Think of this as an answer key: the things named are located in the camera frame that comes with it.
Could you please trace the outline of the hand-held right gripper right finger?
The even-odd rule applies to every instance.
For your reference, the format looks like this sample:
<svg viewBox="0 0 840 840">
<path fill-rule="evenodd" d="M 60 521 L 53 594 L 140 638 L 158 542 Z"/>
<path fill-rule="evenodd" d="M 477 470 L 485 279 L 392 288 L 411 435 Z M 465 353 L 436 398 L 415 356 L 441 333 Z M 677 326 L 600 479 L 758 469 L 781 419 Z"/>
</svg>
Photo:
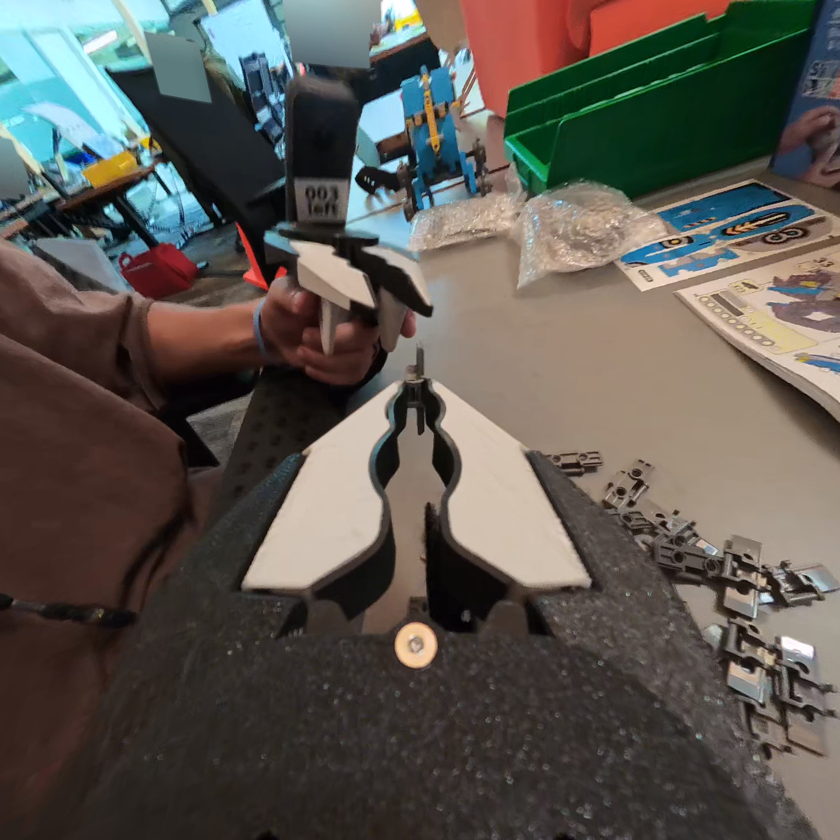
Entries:
<svg viewBox="0 0 840 840">
<path fill-rule="evenodd" d="M 590 589 L 531 450 L 439 381 L 427 381 L 427 420 L 443 532 L 457 555 L 526 593 Z"/>
</svg>

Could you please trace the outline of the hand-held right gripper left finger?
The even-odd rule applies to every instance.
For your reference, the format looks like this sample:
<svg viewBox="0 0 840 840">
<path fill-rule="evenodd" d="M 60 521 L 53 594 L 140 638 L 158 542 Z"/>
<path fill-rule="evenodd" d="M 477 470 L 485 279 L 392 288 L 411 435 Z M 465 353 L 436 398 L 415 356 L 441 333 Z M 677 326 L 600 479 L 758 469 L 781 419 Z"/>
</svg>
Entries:
<svg viewBox="0 0 840 840">
<path fill-rule="evenodd" d="M 398 466 L 401 390 L 388 385 L 303 451 L 243 592 L 330 601 L 357 617 L 387 590 L 395 552 L 384 487 Z"/>
</svg>

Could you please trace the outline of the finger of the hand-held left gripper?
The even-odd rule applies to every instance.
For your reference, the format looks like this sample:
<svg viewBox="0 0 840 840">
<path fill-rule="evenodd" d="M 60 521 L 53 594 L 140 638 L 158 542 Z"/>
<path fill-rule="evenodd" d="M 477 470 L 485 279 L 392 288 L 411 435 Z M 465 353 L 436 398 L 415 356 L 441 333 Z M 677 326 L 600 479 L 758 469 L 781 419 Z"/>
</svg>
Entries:
<svg viewBox="0 0 840 840">
<path fill-rule="evenodd" d="M 392 353 L 401 339 L 414 338 L 414 310 L 395 298 L 381 298 L 377 328 L 383 351 Z"/>
<path fill-rule="evenodd" d="M 353 320 L 356 309 L 362 310 L 360 319 L 376 328 L 375 294 L 362 270 L 353 267 L 331 245 L 292 239 L 290 251 L 296 258 L 297 284 L 318 298 L 318 337 L 323 355 L 333 355 L 338 327 Z"/>
</svg>

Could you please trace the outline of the single grey track piece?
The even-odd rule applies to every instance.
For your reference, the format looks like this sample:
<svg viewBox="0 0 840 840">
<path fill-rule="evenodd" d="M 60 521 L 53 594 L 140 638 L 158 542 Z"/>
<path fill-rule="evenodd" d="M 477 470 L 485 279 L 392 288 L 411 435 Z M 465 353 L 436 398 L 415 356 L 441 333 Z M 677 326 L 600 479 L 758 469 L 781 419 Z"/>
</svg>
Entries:
<svg viewBox="0 0 840 840">
<path fill-rule="evenodd" d="M 413 413 L 418 436 L 426 429 L 426 393 L 425 350 L 421 343 L 416 344 L 414 361 L 410 363 L 403 377 L 403 393 L 406 402 L 406 419 Z"/>
</svg>

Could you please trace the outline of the pile of grey track links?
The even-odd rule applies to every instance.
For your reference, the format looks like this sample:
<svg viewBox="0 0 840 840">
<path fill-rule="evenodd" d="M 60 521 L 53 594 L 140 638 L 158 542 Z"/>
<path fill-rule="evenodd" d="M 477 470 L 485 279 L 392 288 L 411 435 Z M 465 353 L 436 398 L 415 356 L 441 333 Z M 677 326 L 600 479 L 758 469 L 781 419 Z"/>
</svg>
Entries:
<svg viewBox="0 0 840 840">
<path fill-rule="evenodd" d="M 828 754 L 837 689 L 816 649 L 759 625 L 769 596 L 776 606 L 822 600 L 811 579 L 763 564 L 762 544 L 739 535 L 722 549 L 705 543 L 694 521 L 647 499 L 646 462 L 594 503 L 557 458 L 527 457 L 591 578 L 589 589 L 538 599 L 554 637 L 634 678 L 720 752 L 732 741 Z"/>
</svg>

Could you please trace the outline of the person's left forearm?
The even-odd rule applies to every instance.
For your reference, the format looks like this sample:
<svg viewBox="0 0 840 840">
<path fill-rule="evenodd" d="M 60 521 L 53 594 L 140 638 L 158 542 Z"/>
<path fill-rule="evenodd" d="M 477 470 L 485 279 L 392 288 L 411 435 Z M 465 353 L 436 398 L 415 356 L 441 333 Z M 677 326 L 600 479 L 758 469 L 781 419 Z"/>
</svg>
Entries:
<svg viewBox="0 0 840 840">
<path fill-rule="evenodd" d="M 220 308 L 153 303 L 147 316 L 150 365 L 164 385 L 258 369 L 257 301 Z"/>
</svg>

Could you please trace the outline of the grey desk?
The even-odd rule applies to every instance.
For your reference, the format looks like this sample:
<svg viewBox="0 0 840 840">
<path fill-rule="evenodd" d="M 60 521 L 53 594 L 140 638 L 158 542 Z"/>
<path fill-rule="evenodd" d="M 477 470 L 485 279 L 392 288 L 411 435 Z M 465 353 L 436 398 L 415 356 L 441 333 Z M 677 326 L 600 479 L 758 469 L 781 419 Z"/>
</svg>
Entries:
<svg viewBox="0 0 840 840">
<path fill-rule="evenodd" d="M 636 459 L 655 467 L 650 495 L 695 520 L 720 547 L 757 540 L 772 564 L 824 564 L 838 578 L 838 422 L 717 336 L 673 287 L 639 291 L 612 264 L 517 290 L 507 238 L 422 255 L 434 299 L 418 320 L 428 372 L 525 445 L 598 450 L 579 486 L 600 501 Z M 390 628 L 424 588 L 423 506 L 442 486 L 430 434 L 400 437 L 387 488 L 397 568 L 363 632 Z M 827 758 L 774 755 L 773 771 L 822 838 L 838 838 L 838 721 Z"/>
</svg>

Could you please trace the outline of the person's left hand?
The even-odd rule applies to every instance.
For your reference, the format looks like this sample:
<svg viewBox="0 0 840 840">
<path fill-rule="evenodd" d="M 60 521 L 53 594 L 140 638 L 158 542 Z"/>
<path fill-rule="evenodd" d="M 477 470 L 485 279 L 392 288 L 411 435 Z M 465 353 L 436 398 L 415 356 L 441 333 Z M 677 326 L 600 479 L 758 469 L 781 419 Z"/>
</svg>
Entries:
<svg viewBox="0 0 840 840">
<path fill-rule="evenodd" d="M 373 379 L 385 364 L 387 352 L 379 330 L 359 318 L 341 323 L 332 356 L 320 351 L 319 300 L 291 284 L 275 280 L 266 294 L 261 325 L 274 364 L 301 371 L 309 379 L 338 388 L 355 388 Z"/>
</svg>

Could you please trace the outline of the black perforated foam pad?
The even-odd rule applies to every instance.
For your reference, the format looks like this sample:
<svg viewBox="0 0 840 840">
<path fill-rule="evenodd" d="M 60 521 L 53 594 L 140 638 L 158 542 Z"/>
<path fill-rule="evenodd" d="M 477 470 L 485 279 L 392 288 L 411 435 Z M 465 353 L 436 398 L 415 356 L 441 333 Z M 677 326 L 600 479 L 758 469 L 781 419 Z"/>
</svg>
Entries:
<svg viewBox="0 0 840 840">
<path fill-rule="evenodd" d="M 224 470 L 216 516 L 274 473 L 288 456 L 300 454 L 342 420 L 352 393 L 297 370 L 263 370 Z"/>
</svg>

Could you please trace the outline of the blue brick model vehicle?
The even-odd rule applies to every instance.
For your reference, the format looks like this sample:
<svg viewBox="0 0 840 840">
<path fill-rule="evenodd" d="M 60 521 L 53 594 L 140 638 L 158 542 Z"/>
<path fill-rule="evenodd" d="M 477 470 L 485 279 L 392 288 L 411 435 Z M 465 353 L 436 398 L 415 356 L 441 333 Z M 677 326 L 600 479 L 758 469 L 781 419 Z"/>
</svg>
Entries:
<svg viewBox="0 0 840 840">
<path fill-rule="evenodd" d="M 491 191 L 487 151 L 479 141 L 468 151 L 459 146 L 455 113 L 460 102 L 449 71 L 422 66 L 402 82 L 401 96 L 408 152 L 396 176 L 405 194 L 406 221 L 434 205 L 433 189 L 442 182 L 461 179 L 469 195 L 486 196 Z"/>
</svg>

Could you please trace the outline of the clear bag of small parts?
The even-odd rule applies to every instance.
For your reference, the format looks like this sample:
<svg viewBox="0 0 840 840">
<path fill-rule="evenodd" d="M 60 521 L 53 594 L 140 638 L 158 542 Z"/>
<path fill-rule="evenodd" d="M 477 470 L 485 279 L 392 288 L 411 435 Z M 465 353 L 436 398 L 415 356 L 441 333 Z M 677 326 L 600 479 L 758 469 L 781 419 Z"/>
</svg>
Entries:
<svg viewBox="0 0 840 840">
<path fill-rule="evenodd" d="M 531 197 L 512 229 L 517 289 L 555 274 L 600 268 L 669 233 L 655 212 L 601 183 L 576 181 Z"/>
<path fill-rule="evenodd" d="M 525 202 L 508 193 L 489 193 L 418 211 L 411 222 L 407 249 L 415 254 L 507 237 Z"/>
</svg>

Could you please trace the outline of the red bag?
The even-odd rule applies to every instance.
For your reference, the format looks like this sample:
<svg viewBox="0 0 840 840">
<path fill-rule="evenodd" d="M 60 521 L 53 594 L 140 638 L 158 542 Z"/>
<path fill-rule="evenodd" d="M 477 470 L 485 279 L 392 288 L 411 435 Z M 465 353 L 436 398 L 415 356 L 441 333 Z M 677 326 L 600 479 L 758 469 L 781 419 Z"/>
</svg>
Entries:
<svg viewBox="0 0 840 840">
<path fill-rule="evenodd" d="M 122 253 L 118 268 L 134 291 L 154 300 L 191 289 L 200 274 L 198 265 L 172 244 L 159 244 L 135 256 Z"/>
</svg>

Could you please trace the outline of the yellow bin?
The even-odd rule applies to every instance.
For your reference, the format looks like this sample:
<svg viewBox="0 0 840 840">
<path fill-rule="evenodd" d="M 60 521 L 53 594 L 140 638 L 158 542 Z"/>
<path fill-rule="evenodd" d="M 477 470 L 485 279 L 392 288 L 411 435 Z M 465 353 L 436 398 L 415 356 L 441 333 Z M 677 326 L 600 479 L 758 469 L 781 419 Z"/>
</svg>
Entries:
<svg viewBox="0 0 840 840">
<path fill-rule="evenodd" d="M 82 175 L 93 188 L 101 188 L 132 175 L 140 169 L 137 157 L 131 150 L 124 150 L 107 159 L 85 166 Z"/>
</svg>

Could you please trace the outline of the open instruction booklet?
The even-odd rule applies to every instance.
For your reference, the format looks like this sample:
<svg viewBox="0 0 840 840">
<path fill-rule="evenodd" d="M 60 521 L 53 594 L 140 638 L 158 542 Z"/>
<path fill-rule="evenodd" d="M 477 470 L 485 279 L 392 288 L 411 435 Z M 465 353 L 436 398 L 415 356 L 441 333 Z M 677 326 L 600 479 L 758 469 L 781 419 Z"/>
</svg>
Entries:
<svg viewBox="0 0 840 840">
<path fill-rule="evenodd" d="M 734 349 L 839 420 L 838 240 L 675 296 Z"/>
</svg>

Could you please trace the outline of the green plastic bin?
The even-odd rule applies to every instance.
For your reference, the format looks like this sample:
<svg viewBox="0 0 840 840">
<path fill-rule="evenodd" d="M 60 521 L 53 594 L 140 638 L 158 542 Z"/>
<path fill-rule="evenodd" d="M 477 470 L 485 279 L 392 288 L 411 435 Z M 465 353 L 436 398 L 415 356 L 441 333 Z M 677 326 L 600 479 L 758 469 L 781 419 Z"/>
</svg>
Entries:
<svg viewBox="0 0 840 840">
<path fill-rule="evenodd" d="M 510 90 L 505 152 L 532 193 L 629 197 L 771 154 L 817 2 L 734 2 Z"/>
</svg>

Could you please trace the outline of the blue sticker sheet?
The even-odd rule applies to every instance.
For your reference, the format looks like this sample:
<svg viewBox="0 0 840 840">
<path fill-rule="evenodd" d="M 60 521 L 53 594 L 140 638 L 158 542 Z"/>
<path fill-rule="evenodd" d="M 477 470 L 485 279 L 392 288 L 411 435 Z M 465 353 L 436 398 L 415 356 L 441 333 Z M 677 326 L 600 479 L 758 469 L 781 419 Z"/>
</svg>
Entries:
<svg viewBox="0 0 840 840">
<path fill-rule="evenodd" d="M 654 210 L 666 232 L 615 260 L 641 291 L 838 236 L 838 216 L 756 180 Z"/>
</svg>

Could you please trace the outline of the printed toy set box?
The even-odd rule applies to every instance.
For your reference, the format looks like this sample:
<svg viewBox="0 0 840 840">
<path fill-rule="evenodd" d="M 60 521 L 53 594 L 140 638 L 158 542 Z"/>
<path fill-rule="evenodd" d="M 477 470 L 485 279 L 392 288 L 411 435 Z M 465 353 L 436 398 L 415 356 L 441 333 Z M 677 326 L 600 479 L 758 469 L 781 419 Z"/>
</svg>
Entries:
<svg viewBox="0 0 840 840">
<path fill-rule="evenodd" d="M 816 3 L 804 63 L 770 163 L 789 180 L 839 189 L 839 2 Z"/>
</svg>

